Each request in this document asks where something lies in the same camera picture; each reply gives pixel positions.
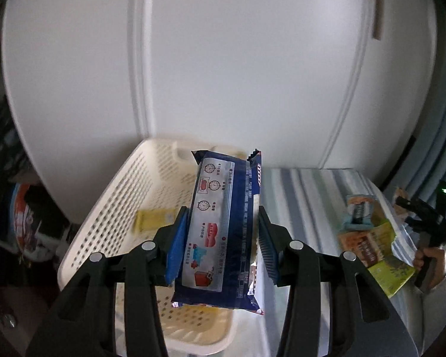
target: sweater sleeve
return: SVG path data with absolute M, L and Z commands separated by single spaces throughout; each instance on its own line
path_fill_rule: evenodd
M 446 325 L 446 278 L 423 296 L 424 349 Z

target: beige laundry basket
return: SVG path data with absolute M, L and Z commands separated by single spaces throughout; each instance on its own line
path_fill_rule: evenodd
M 190 206 L 197 165 L 192 150 L 208 149 L 245 158 L 226 146 L 162 139 L 143 141 L 122 165 L 76 234 L 58 271 L 61 289 L 93 252 L 125 254 L 155 232 L 133 232 L 139 209 Z M 235 332 L 233 311 L 172 307 L 172 287 L 158 287 L 157 302 L 167 348 L 207 355 L 223 350 Z M 124 285 L 117 286 L 116 329 L 124 329 Z

